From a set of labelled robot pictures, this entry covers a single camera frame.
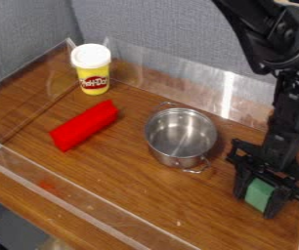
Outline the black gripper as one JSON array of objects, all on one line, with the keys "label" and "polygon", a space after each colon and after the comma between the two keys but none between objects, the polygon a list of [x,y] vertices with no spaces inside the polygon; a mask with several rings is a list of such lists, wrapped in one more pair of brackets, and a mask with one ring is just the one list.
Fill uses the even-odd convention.
[{"label": "black gripper", "polygon": [[267,204],[264,218],[272,219],[288,200],[299,200],[299,162],[296,158],[283,168],[276,157],[265,158],[263,147],[233,139],[227,160],[236,169],[233,195],[244,199],[251,182],[259,178],[275,187]]}]

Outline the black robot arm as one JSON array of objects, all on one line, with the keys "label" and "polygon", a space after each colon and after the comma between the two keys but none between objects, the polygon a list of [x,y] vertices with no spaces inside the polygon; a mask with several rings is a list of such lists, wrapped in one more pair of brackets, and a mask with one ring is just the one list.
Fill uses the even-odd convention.
[{"label": "black robot arm", "polygon": [[276,78],[273,112],[264,142],[235,139],[233,195],[271,219],[299,200],[299,7],[273,0],[211,0],[237,36],[249,67]]}]

